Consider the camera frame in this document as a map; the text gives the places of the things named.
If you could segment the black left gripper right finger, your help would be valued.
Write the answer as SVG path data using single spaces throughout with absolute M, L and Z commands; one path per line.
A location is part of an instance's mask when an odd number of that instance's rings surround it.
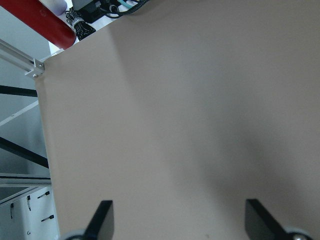
M 287 240 L 287 232 L 257 199 L 245 201 L 245 232 L 250 240 Z

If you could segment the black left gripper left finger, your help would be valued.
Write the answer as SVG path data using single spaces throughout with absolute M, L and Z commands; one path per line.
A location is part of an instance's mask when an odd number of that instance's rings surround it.
M 114 206 L 112 200 L 103 200 L 96 209 L 85 232 L 85 240 L 112 240 L 114 236 Z

